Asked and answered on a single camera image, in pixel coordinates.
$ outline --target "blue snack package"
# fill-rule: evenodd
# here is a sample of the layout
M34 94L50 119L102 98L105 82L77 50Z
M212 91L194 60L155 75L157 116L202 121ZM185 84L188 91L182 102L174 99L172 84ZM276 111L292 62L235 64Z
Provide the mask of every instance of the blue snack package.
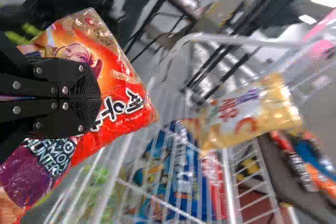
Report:
M182 144L170 133L178 134L183 141L197 147L196 139L183 125L187 122L188 119L172 121L160 130L158 137L149 143L142 155L144 163L147 164L149 161L148 170L147 165L139 168L135 173L133 183L142 187L148 194L184 212L190 212L190 215L195 218L198 217L197 212L200 211L202 220L207 220L207 214L212 215L209 219L215 220L212 201L207 200L207 195L211 193L209 183L204 174L199 174L202 170L199 153L191 146ZM198 186L199 180L202 180L201 188ZM164 209L163 204L144 197L137 216L142 220L135 223L146 223L151 216L157 222L164 222L177 215L177 212L170 208L167 208L166 212ZM179 220L186 219L181 214L178 218Z
M307 141L300 141L297 145L294 146L294 149L298 155L302 157L302 159L313 165L316 169L318 169L322 174L331 178L336 182L336 174L328 171L325 166L321 165L318 161L318 158L315 155L315 152Z

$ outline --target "metal wire basket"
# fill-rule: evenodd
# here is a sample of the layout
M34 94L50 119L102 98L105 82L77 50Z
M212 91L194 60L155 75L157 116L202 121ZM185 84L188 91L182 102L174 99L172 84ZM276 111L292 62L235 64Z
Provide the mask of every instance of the metal wire basket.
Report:
M208 35L208 34L190 34L182 38L175 47L169 52L169 54L162 60L157 69L153 70L150 80L147 85L147 89L150 92L151 98L160 114L160 122L151 125L141 131L131 133L127 136L123 136L115 140L110 146L101 149L95 156L90 157L88 162L80 165L78 168L72 171L71 183L66 188L66 191L60 192L57 197L54 197L54 205L47 217L44 219L44 223L136 223L134 220L128 219L124 216L125 207L128 205L137 206L137 202L141 199L150 199L151 202L160 205L162 210L161 223L231 223L231 224L248 224L248 223L264 223L261 220L275 216L277 223L282 223L282 217L279 212L279 207L275 193L273 191L268 172L256 139L239 144L234 148L223 149L219 151L220 167L223 172L226 196L226 219L218 218L214 219L211 216L213 205L212 194L207 193L207 211L210 213L207 215L206 220L201 218L201 207L198 206L197 214L192 214L192 201L188 199L186 211L182 211L181 201L177 201L173 206L169 203L169 193L164 197L157 197L158 187L151 188L151 192L146 190L146 182L148 181L148 172L144 173L145 183L142 186L136 186L133 181L134 174L137 170L141 154L151 139L156 139L159 131L162 130L162 126L169 123L172 120L178 120L182 118L194 118L197 114L199 106L195 105L201 101L201 104L206 104L210 98L221 93L222 83L218 80L217 84L213 87L215 92L210 91L211 95L206 97L198 94L192 89L187 89L186 92L180 91L185 88L185 80L188 80L190 76L187 71L180 72L180 76L176 76L176 72L169 72L169 65L174 57L181 57L181 48L190 41L212 41L220 44L235 44L235 45L250 45L256 47L276 47L287 48L287 52L278 61L266 67L260 74L254 76L252 79L258 79L271 72L282 72L286 81L289 82L290 90L295 96L295 102L298 106L302 106L307 102L310 97L316 95L319 88L310 90L309 93L303 93L300 89L304 84L311 83L318 79L325 71L333 67L334 61L328 61L325 65L320 66L319 69L315 69L314 74L309 76L303 75L304 71L312 66L311 61L305 61L305 64L293 64L299 62L310 50L313 44L322 38L324 32L315 36L313 39L305 43L296 42L272 42L254 40L247 37L230 37L222 35ZM180 68L183 70L189 62L182 60ZM190 92L194 100L190 101L188 97ZM175 162L176 156L185 152L188 146L196 153L200 153L201 150L194 144L186 141L179 134L164 129L167 136L173 139L173 147L171 150L171 162ZM137 147L134 147L134 141L137 142ZM163 150L167 148L167 142L163 146ZM153 159L153 150L150 151L151 155L147 163L143 164L145 170L148 171ZM157 162L159 165L163 164L164 155L160 157ZM241 166L245 161L250 160L247 165ZM123 169L127 166L128 175L122 176ZM201 163L198 163L197 169L201 173ZM238 175L251 170L251 167L257 166L257 169L252 169L247 176L243 178ZM167 178L167 188L170 188L173 171L169 171ZM104 183L100 183L99 179L104 176L106 180ZM241 185L250 182L250 180L259 177L256 183L249 184L249 188L242 190ZM159 173L153 178L156 182L159 181ZM101 185L96 187L93 192L92 187L95 185ZM199 188L202 188L202 180L199 179L196 183ZM254 191L261 192L259 197L250 201L244 201L248 194ZM266 201L267 207L257 207L262 201ZM154 214L154 207L156 204L151 204L149 213L150 219L138 222L138 223L154 223L157 222ZM109 215L106 216L107 209L110 209ZM247 214L248 209L254 209L254 214ZM174 212L174 217L170 220L166 220L168 211ZM216 208L216 216L221 216L220 208Z

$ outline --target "screw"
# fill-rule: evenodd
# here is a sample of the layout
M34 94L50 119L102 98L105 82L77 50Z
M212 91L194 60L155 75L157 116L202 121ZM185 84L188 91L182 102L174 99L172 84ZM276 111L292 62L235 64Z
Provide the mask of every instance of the screw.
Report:
M62 88L62 93L63 93L63 94L67 94L67 93L68 93L68 88L64 86L64 87Z
M67 102L63 103L62 108L63 108L64 110L67 110L67 109L69 108L69 104L68 104Z
M15 106L13 108L13 113L19 115L21 113L21 108L19 106Z
M40 122L35 123L35 128L36 129L42 128L42 123L40 123Z
M43 72L42 68L36 68L35 71L37 72L37 74L42 74Z
M13 82L13 88L14 89L19 89L21 87L21 84L18 81Z

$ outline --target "ceiling light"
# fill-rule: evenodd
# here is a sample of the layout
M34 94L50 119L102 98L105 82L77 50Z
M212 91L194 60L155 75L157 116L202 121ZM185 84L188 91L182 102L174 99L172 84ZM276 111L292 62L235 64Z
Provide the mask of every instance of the ceiling light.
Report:
M310 0L313 3L324 5L327 7L335 8L336 7L336 0Z
M312 18L312 17L310 17L306 14L300 16L299 19L302 20L303 22L306 22L309 25L312 25L312 24L317 22L316 19L314 19L314 18Z

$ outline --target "red packaging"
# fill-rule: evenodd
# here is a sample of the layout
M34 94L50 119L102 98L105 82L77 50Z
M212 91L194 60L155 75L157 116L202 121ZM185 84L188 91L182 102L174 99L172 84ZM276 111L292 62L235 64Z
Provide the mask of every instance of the red packaging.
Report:
M280 146L280 148L282 150L288 150L288 151L291 151L291 152L295 152L291 143L280 132L271 131L270 135L271 135L272 139L277 142L277 144Z
M209 151L202 159L202 172L207 177L211 190L212 206L216 220L227 219L226 191L224 187L224 174L216 151Z
M87 63L101 90L103 106L91 132L80 137L71 165L79 164L115 138L157 120L139 76L113 34L92 8L62 18L34 45L18 46L25 55L59 57Z
M22 144L0 164L4 200L16 205L13 209L0 205L0 220L6 218L5 211L15 210L17 223L21 215L16 208L27 211L61 183L72 166L115 138L158 119L140 78L94 9L56 21L34 44L18 49L27 58L59 57L88 64L98 80L103 105L87 134L62 139L22 139Z

